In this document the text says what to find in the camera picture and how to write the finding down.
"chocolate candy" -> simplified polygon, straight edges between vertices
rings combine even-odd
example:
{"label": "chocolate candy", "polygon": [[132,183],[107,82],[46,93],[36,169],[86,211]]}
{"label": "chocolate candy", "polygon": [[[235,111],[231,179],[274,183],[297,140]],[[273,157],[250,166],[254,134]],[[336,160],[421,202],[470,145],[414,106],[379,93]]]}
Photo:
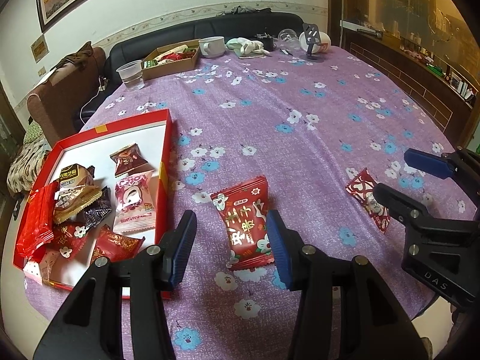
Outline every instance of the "chocolate candy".
{"label": "chocolate candy", "polygon": [[141,167],[148,162],[140,155],[140,150],[136,143],[124,147],[110,155],[115,162],[115,177],[124,175],[135,168]]}
{"label": "chocolate candy", "polygon": [[274,261],[266,232],[268,183],[258,176],[214,193],[212,202],[226,225],[231,270],[250,269]]}
{"label": "chocolate candy", "polygon": [[85,169],[83,166],[74,163],[60,171],[60,190],[76,187],[78,185],[93,185],[95,168],[90,166]]}
{"label": "chocolate candy", "polygon": [[119,180],[115,186],[117,214],[113,224],[116,233],[149,229],[155,226],[155,207],[148,190],[153,170],[136,173]]}
{"label": "chocolate candy", "polygon": [[100,198],[81,210],[79,215],[85,222],[85,227],[88,231],[99,225],[111,212],[110,188],[104,187]]}
{"label": "chocolate candy", "polygon": [[113,263],[134,257],[138,249],[145,241],[142,239],[130,238],[125,235],[116,234],[107,225],[102,226],[93,250],[90,264],[98,257],[108,257]]}
{"label": "chocolate candy", "polygon": [[100,196],[102,196],[102,190],[94,185],[78,185],[60,191],[53,211],[53,222],[57,224],[65,222],[99,199]]}
{"label": "chocolate candy", "polygon": [[66,259],[73,259],[85,245],[87,229],[81,222],[64,222],[53,228],[54,239],[48,245],[50,250],[59,251]]}
{"label": "chocolate candy", "polygon": [[356,176],[356,178],[350,181],[345,189],[349,194],[353,195],[353,197],[357,199],[361,206],[368,212],[368,215],[373,219],[378,229],[381,232],[385,232],[390,223],[390,215],[388,214],[388,208],[379,204],[375,200],[373,194],[375,185],[377,185],[377,182],[365,168]]}

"cardboard box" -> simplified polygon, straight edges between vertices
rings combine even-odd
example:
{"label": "cardboard box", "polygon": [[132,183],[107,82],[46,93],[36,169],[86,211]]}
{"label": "cardboard box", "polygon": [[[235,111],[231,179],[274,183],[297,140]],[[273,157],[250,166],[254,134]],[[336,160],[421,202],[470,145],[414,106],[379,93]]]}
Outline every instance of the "cardboard box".
{"label": "cardboard box", "polygon": [[[197,52],[192,58],[182,59],[180,61],[168,62],[166,64],[159,64],[148,69],[143,68],[143,62],[151,61],[156,56],[164,53],[165,51],[171,50],[175,47],[182,46],[186,44],[188,47],[196,47]],[[168,44],[167,46],[159,47],[156,50],[153,50],[143,61],[142,61],[142,75],[143,80],[156,79],[157,77],[168,76],[169,74],[182,73],[184,71],[192,71],[195,69],[197,63],[198,54],[200,54],[200,47],[198,44],[198,39],[187,40],[185,42],[179,42],[174,44]]]}

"towel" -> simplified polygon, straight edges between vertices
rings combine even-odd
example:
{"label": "towel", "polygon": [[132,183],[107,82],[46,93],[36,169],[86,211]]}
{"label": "towel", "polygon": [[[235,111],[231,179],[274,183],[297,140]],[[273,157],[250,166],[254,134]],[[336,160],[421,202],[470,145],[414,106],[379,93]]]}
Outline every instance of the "towel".
{"label": "towel", "polygon": [[263,43],[259,40],[249,40],[246,38],[233,38],[226,42],[226,46],[235,52],[237,57],[254,57],[266,55],[270,52],[263,49]]}

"plastic cup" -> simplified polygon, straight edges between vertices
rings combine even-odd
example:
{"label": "plastic cup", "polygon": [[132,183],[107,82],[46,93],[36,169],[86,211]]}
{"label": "plastic cup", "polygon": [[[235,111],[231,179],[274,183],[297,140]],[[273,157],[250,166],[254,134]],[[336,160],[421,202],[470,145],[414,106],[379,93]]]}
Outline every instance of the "plastic cup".
{"label": "plastic cup", "polygon": [[128,64],[124,64],[117,69],[117,73],[120,74],[120,78],[127,87],[128,91],[137,91],[145,83],[142,77],[142,61],[133,61]]}

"red and white candy wrapper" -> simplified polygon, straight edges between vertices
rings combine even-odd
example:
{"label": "red and white candy wrapper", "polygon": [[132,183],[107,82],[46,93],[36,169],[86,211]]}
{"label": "red and white candy wrapper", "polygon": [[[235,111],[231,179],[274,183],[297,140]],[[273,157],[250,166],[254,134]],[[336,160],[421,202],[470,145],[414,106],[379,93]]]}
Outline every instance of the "red and white candy wrapper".
{"label": "red and white candy wrapper", "polygon": [[345,189],[349,194],[353,195],[353,197],[357,199],[361,206],[368,212],[368,215],[374,220],[375,225],[377,225],[379,230],[385,232],[390,223],[390,215],[388,214],[388,208],[378,204],[375,200],[373,194],[375,185],[377,185],[377,182],[365,168],[356,176],[356,178],[350,181]]}
{"label": "red and white candy wrapper", "polygon": [[138,253],[143,241],[145,241],[145,237],[137,239],[116,234],[110,230],[108,225],[104,225],[100,229],[90,264],[102,256],[108,257],[112,263],[131,259]]}
{"label": "red and white candy wrapper", "polygon": [[87,239],[87,229],[81,222],[66,221],[53,228],[53,241],[47,248],[59,251],[62,257],[72,260],[83,248]]}
{"label": "red and white candy wrapper", "polygon": [[57,261],[58,256],[60,256],[59,251],[47,250],[40,262],[29,260],[23,268],[23,273],[27,278],[33,279],[39,284],[48,283],[53,264]]}
{"label": "red and white candy wrapper", "polygon": [[148,190],[153,170],[136,173],[119,180],[115,186],[117,213],[113,224],[115,233],[147,230],[155,227],[155,207]]}
{"label": "red and white candy wrapper", "polygon": [[250,269],[273,263],[266,232],[268,183],[258,176],[214,193],[212,201],[226,225],[229,237],[231,270]]}

